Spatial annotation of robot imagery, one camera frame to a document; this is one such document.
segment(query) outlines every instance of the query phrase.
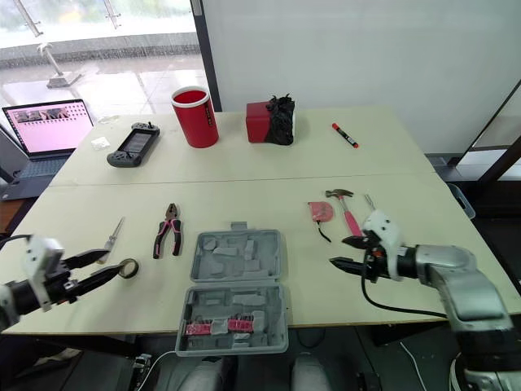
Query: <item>pink handle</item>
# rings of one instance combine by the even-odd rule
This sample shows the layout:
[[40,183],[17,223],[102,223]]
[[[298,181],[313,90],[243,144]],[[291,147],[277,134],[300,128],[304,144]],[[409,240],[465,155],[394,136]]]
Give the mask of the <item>pink handle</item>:
[[363,236],[363,234],[360,231],[360,227],[358,226],[357,220],[355,220],[355,217],[352,215],[351,212],[346,211],[344,213],[345,221],[348,224],[349,230],[351,233],[355,236]]

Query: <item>laptop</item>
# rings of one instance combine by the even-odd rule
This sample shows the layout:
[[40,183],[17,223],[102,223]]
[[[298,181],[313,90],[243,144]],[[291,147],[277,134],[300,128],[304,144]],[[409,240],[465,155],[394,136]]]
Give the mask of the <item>laptop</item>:
[[82,99],[2,108],[28,157],[0,200],[38,197],[92,129]]

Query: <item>black cable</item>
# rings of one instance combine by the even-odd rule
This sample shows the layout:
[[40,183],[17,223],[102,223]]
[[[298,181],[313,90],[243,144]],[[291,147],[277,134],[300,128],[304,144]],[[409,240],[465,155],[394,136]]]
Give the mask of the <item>black cable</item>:
[[323,232],[322,230],[320,229],[320,222],[317,222],[317,225],[318,225],[318,233],[321,235],[322,238],[324,238],[325,240],[327,240],[329,243],[331,243],[331,239],[329,239]]
[[447,315],[441,314],[439,312],[432,312],[432,311],[424,311],[424,310],[411,310],[408,308],[400,308],[400,307],[391,307],[389,305],[379,304],[376,301],[371,300],[369,295],[366,291],[366,273],[367,273],[367,261],[364,260],[364,264],[362,266],[362,272],[361,272],[361,292],[364,294],[364,297],[366,300],[374,305],[375,307],[382,308],[384,310],[389,311],[396,311],[396,312],[405,312],[406,314],[423,314],[423,315],[429,315],[429,316],[437,316],[439,318],[447,319]]
[[371,359],[369,358],[369,354],[367,353],[366,347],[364,346],[364,343],[361,341],[360,334],[358,333],[358,329],[356,326],[353,326],[355,329],[355,333],[358,337],[358,342],[360,343],[361,349],[364,351],[364,354],[366,355],[366,360],[371,365],[371,369],[373,370],[373,373],[376,373],[376,370],[374,369],[373,363],[371,362]]
[[5,238],[5,239],[2,239],[0,240],[0,248],[2,248],[2,246],[7,243],[7,242],[11,242],[12,240],[16,240],[16,239],[30,239],[31,235],[14,235],[14,236],[10,236],[9,238]]
[[314,349],[316,348],[317,346],[319,346],[323,341],[324,341],[324,338],[326,338],[326,329],[323,328],[322,329],[322,334],[318,337],[317,341],[314,343],[314,344],[311,344],[311,345],[306,345],[302,342],[302,340],[300,339],[300,334],[299,334],[299,331],[300,330],[296,330],[296,339],[299,341],[299,344],[306,348],[306,349]]

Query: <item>pliers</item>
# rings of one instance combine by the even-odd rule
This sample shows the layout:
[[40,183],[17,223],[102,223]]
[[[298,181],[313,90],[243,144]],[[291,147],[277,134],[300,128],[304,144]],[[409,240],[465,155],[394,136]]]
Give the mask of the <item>pliers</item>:
[[170,204],[166,209],[164,221],[160,222],[160,229],[154,242],[154,259],[158,259],[161,255],[161,243],[170,226],[172,227],[175,240],[172,254],[179,255],[179,250],[181,249],[181,220],[177,218],[177,207],[174,203]]

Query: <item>black plastic bag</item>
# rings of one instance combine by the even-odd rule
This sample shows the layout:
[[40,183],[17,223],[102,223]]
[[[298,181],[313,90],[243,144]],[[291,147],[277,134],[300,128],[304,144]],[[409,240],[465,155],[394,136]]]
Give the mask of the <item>black plastic bag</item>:
[[265,142],[279,145],[292,144],[295,101],[289,97],[289,94],[281,98],[274,95],[266,108],[269,111],[269,130]]

